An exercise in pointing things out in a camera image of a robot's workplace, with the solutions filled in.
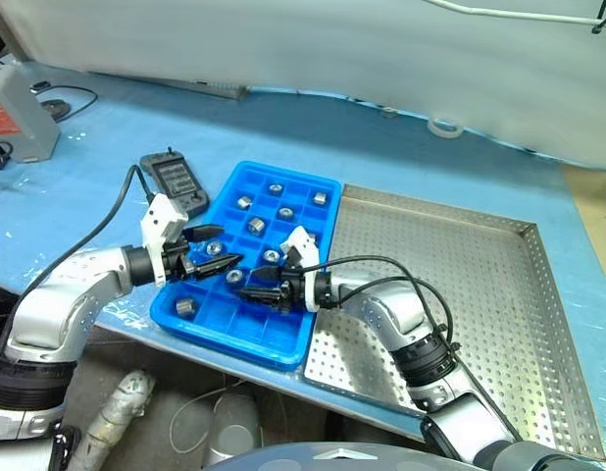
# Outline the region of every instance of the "metal nut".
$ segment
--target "metal nut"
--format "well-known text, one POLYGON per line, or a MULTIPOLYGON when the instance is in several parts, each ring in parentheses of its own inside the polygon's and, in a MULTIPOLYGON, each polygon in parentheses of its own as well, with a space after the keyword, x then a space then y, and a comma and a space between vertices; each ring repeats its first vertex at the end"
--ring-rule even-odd
POLYGON ((225 281, 230 285, 237 285, 244 280, 244 272, 240 269, 235 268, 233 270, 229 270, 227 272, 227 276, 225 277, 225 281))
POLYGON ((259 236, 265 227, 266 223, 260 218, 253 218, 248 222, 248 232, 253 236, 259 236))
POLYGON ((248 208, 251 207, 251 204, 253 204, 253 200, 248 196, 242 196, 240 199, 237 200, 237 207, 240 208, 242 211, 248 210, 248 208))
POLYGON ((294 211, 292 211, 290 208, 280 208, 278 211, 278 216, 280 219, 289 221, 294 217, 294 211))
POLYGON ((223 251, 223 243, 219 240, 212 240, 205 246, 205 253, 213 257, 223 251))
POLYGON ((188 319, 196 313, 196 306, 194 305, 194 299, 186 297, 184 299, 178 299, 175 303, 178 317, 188 319))
POLYGON ((325 206, 325 203, 327 203, 327 194, 318 191, 314 195, 314 204, 318 204, 319 206, 325 206))
POLYGON ((279 183, 273 183, 268 187, 268 191, 272 196, 280 196, 283 192, 283 185, 279 183))
POLYGON ((280 259, 279 252, 276 250, 268 249, 264 252, 263 255, 264 261, 268 263, 278 263, 280 259))

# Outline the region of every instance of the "floor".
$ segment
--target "floor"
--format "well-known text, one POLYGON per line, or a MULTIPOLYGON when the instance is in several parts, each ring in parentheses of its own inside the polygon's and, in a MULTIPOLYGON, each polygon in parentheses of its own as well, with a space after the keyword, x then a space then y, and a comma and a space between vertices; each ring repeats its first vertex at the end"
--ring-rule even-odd
MULTIPOLYGON (((103 471, 120 469, 198 470, 202 447, 188 454, 176 453, 169 442, 170 422, 190 399, 220 388, 235 378, 174 355, 155 350, 117 334, 94 328, 67 397, 65 423, 83 431, 94 419, 120 380, 134 369, 144 369, 157 379, 152 399, 143 417, 132 421, 121 442, 108 457, 103 471)), ((321 441, 326 436, 328 413, 315 405, 251 385, 257 397, 266 445, 285 442, 321 441)), ((174 435, 177 448, 191 447, 209 427, 214 395, 193 403, 177 418, 174 435)), ((331 424, 336 417, 330 415, 331 424)), ((370 426, 348 421, 354 441, 409 445, 370 426)), ((344 435, 331 437, 344 439, 344 435)))

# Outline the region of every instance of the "blue plastic tray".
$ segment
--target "blue plastic tray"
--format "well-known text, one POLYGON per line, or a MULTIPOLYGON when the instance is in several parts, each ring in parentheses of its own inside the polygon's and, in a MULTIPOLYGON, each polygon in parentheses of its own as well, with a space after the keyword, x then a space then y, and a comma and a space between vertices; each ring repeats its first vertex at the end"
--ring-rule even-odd
MULTIPOLYGON (((238 267, 246 274, 264 265, 264 251, 278 250, 279 244, 296 226, 303 226, 308 233, 316 235, 321 261, 324 261, 328 257, 340 194, 341 185, 333 180, 242 162, 212 203, 203 222, 225 227, 225 233, 218 239, 226 251, 244 254, 238 267), (269 193, 272 183, 283 185, 281 196, 269 193), (314 204, 317 191, 327 195, 325 206, 314 204), (244 195, 253 200, 247 211, 237 207, 238 198, 244 195), (294 210, 291 222, 277 217, 278 209, 283 206, 294 210), (247 230, 248 222, 255 217, 266 223, 259 236, 251 235, 247 230)), ((191 244, 190 259, 194 262, 206 260, 207 243, 191 244)), ((245 283, 261 284, 248 276, 245 283)), ((166 285, 153 301, 150 314, 155 322, 175 336, 281 370, 293 370, 301 363, 314 321, 314 314, 304 310, 282 315, 270 307, 242 302, 234 289, 225 283, 225 275, 202 282, 166 285), (184 320, 176 314, 176 301, 188 297, 200 308, 193 319, 184 320)))

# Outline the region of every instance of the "gray box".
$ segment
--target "gray box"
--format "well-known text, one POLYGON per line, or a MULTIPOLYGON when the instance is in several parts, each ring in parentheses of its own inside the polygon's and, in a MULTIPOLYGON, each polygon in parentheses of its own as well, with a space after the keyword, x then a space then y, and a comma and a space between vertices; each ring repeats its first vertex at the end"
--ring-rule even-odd
POLYGON ((13 145, 11 158, 37 162, 51 157, 59 127, 30 92, 14 66, 0 66, 0 140, 13 145))

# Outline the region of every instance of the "black device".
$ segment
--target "black device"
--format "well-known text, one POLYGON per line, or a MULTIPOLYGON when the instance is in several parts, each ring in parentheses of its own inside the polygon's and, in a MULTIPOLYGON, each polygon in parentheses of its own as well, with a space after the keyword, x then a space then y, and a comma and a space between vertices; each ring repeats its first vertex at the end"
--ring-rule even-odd
POLYGON ((190 218, 207 211, 209 196, 180 152, 168 147, 166 152, 145 155, 139 159, 139 166, 190 218))

